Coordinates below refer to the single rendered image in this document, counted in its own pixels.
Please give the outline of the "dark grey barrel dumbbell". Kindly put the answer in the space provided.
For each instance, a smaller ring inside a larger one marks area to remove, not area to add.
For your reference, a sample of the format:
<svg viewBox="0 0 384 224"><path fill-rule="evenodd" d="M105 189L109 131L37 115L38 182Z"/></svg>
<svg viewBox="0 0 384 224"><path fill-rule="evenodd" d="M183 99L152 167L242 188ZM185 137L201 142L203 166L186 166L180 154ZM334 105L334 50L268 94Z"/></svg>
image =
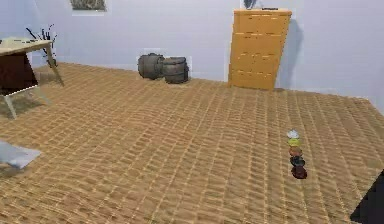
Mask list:
<svg viewBox="0 0 384 224"><path fill-rule="evenodd" d="M155 80L164 78L168 84L181 84L189 80L189 66L185 57L169 57L156 53L142 55L138 59L141 77Z"/></svg>

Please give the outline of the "orange wooden chest of drawers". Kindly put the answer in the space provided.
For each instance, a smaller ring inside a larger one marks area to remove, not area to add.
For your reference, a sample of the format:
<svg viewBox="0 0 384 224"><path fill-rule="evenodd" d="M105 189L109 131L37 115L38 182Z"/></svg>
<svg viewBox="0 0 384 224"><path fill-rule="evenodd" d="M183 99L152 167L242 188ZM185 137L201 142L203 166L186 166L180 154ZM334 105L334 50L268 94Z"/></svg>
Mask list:
<svg viewBox="0 0 384 224"><path fill-rule="evenodd" d="M230 86L273 90L292 12L236 9L230 50Z"/></svg>

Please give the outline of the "stacked coloured rings toy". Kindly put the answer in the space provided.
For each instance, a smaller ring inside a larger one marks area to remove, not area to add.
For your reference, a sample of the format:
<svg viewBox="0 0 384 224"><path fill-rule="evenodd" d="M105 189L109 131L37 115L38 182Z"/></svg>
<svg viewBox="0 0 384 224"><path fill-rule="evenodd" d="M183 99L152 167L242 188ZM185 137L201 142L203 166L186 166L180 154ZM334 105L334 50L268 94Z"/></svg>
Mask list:
<svg viewBox="0 0 384 224"><path fill-rule="evenodd" d="M287 138L287 143L289 146L290 163L292 165L291 173L296 179L306 179L306 161L303 158L303 151L300 148L300 135L295 129L291 129L287 132Z"/></svg>

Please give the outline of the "grey cloth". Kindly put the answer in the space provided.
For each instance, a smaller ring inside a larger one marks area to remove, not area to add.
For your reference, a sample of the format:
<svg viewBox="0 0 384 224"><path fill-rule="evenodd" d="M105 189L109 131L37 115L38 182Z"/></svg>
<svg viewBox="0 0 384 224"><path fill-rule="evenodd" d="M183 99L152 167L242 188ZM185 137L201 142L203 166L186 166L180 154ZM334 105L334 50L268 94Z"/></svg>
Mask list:
<svg viewBox="0 0 384 224"><path fill-rule="evenodd" d="M15 146L8 142L0 141L0 163L6 163L17 169L23 169L40 154L41 152L39 150Z"/></svg>

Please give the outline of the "light wooden table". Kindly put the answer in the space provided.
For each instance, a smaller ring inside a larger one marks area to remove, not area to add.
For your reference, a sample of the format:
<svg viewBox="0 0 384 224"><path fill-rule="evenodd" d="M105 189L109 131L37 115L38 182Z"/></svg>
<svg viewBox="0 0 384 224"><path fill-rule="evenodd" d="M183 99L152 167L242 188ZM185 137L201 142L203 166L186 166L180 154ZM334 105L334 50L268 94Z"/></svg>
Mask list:
<svg viewBox="0 0 384 224"><path fill-rule="evenodd" d="M16 111L11 96L34 89L46 103L49 100L40 91L39 83L30 65L27 54L44 49L47 53L48 65L53 70L62 86L62 80L52 54L52 40L32 40L27 38L8 37L0 40L0 96L2 96L16 118Z"/></svg>

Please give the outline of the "framed wall picture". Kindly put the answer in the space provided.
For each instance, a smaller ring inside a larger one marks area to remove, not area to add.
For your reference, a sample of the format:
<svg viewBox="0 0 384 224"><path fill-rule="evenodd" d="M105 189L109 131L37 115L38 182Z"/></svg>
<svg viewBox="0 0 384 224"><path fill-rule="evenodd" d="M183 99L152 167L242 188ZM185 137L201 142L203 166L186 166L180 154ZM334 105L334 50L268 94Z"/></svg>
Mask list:
<svg viewBox="0 0 384 224"><path fill-rule="evenodd" d="M70 0L73 10L105 11L105 0Z"/></svg>

